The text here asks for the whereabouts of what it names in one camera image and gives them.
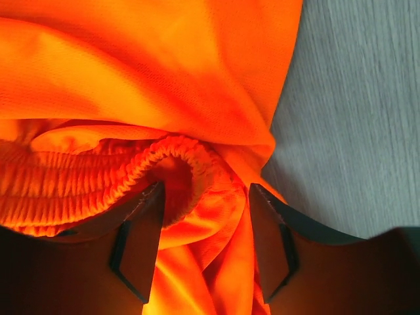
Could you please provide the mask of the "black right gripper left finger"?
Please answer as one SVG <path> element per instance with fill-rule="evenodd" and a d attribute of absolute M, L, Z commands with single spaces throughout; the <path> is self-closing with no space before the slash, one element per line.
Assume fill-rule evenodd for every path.
<path fill-rule="evenodd" d="M 150 298 L 165 187 L 54 237 L 1 229 L 2 314 L 140 314 Z"/>

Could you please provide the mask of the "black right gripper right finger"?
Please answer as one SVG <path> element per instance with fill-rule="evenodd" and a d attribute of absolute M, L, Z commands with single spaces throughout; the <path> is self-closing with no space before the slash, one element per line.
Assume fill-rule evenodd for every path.
<path fill-rule="evenodd" d="M 249 206 L 272 314 L 418 314 L 419 229 L 369 239 L 334 230 L 252 184 Z"/>

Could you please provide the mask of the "orange shorts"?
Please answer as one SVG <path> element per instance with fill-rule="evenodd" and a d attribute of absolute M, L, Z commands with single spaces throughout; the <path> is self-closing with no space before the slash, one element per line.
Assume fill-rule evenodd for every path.
<path fill-rule="evenodd" d="M 301 1 L 2 1 L 1 225 L 55 236 L 167 186 L 146 314 L 268 314 L 248 191 Z"/>

